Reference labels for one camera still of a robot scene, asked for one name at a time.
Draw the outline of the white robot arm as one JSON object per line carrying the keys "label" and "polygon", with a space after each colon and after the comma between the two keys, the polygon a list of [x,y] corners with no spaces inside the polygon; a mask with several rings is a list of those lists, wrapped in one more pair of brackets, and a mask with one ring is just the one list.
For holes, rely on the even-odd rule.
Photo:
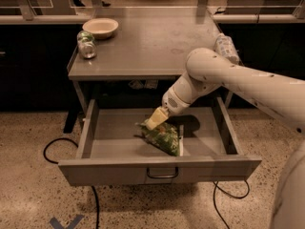
{"label": "white robot arm", "polygon": [[[305,135],[305,81],[232,63],[198,48],[187,57],[186,71],[163,95],[162,105],[146,122],[154,129],[178,115],[200,96],[223,86],[267,115]],[[274,201],[270,229],[305,229],[305,143],[288,158]]]}

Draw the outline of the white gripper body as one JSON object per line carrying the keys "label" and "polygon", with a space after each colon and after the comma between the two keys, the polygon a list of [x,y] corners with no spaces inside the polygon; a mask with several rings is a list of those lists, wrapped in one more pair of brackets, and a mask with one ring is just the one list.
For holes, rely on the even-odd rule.
{"label": "white gripper body", "polygon": [[189,89],[171,86],[162,97],[162,106],[169,115],[180,115],[190,107],[191,96]]}

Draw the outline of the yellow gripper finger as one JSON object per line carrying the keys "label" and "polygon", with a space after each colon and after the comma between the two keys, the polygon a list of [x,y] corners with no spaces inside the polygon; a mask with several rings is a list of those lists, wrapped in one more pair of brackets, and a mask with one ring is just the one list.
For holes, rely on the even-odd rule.
{"label": "yellow gripper finger", "polygon": [[158,125],[162,124],[169,118],[169,113],[166,108],[158,107],[152,114],[152,116],[147,120],[146,127],[149,130],[154,129]]}

